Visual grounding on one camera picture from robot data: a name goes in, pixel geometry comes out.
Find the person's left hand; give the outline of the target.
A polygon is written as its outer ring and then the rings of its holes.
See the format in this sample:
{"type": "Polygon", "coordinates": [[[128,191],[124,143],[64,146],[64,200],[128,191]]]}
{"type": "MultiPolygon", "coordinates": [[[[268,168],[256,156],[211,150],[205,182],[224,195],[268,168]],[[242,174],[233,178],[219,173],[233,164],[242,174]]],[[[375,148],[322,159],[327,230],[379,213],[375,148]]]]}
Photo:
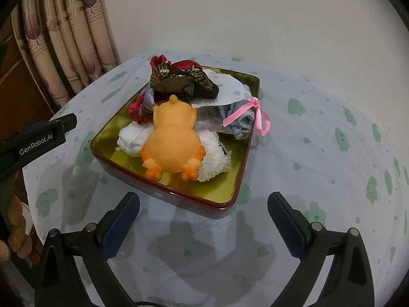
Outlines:
{"type": "Polygon", "coordinates": [[[1,263],[5,263],[10,259],[12,251],[19,258],[26,258],[32,251],[32,240],[26,234],[26,219],[23,216],[23,206],[14,193],[8,206],[7,216],[12,229],[8,240],[6,242],[1,241],[1,263]]]}

